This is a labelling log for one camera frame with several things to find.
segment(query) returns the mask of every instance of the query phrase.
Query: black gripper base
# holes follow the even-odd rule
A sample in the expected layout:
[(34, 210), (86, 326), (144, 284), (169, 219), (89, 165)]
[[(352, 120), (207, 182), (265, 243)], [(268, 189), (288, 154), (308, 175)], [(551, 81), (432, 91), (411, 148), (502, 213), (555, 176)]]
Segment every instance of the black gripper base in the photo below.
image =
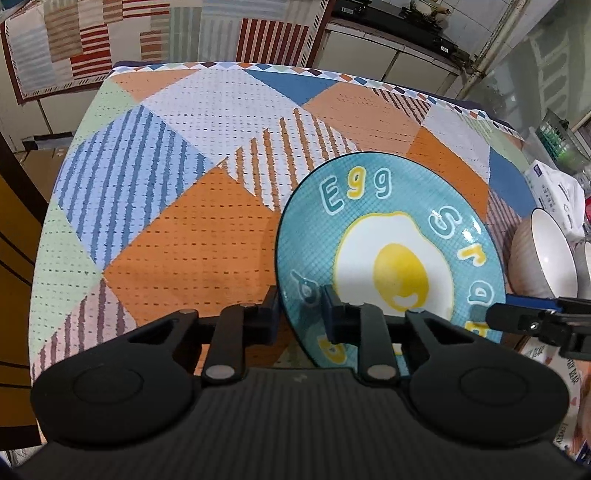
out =
[(24, 480), (582, 480), (548, 441), (484, 449), (437, 435), (392, 388), (349, 369), (247, 370), (202, 391), (185, 418), (108, 450), (50, 443)]

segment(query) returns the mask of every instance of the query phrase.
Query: egg yolk graphic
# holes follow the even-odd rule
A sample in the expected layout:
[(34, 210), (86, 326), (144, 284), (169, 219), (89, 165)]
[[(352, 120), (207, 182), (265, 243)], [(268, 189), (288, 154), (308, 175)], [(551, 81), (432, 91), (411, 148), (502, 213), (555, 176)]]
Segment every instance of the egg yolk graphic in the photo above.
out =
[(338, 365), (343, 365), (347, 361), (347, 353), (345, 347), (341, 344), (333, 345), (326, 336), (318, 337), (318, 346), (330, 361)]
[(421, 307), (429, 293), (425, 267), (412, 250), (400, 244), (388, 244), (379, 251), (374, 285), (382, 299), (399, 312)]

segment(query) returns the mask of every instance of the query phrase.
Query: tablecloth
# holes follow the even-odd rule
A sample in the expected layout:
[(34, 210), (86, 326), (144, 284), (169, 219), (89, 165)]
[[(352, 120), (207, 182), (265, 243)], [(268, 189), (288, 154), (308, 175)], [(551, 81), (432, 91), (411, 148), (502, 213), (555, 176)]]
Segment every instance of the tablecloth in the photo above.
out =
[[(117, 67), (76, 132), (44, 222), (31, 376), (180, 308), (211, 316), (261, 301), (275, 284), (290, 193), (352, 151), (399, 154), (441, 175), (485, 221), (506, 266), (511, 236), (535, 208), (516, 167), (527, 166), (522, 145), (482, 111), (346, 74)], [(247, 361), (285, 363), (291, 335), (284, 326), (278, 347)]]

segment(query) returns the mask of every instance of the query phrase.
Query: stove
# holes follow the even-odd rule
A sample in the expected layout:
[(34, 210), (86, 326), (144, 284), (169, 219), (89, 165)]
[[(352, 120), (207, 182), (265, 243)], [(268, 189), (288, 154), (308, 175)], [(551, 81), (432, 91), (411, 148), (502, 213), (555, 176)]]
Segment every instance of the stove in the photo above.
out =
[(332, 15), (396, 35), (452, 60), (460, 68), (469, 61), (467, 52), (442, 36), (439, 25), (417, 11), (381, 0), (336, 0)]

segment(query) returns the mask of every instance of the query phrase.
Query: fried egg graphic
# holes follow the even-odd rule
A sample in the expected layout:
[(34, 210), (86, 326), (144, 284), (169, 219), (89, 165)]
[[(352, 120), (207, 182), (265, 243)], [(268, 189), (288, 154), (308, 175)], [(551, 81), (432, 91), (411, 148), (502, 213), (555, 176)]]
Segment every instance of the fried egg graphic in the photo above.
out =
[(372, 303), (386, 315), (421, 309), (452, 318), (449, 265), (404, 212), (370, 213), (355, 220), (337, 249), (333, 282), (341, 300)]

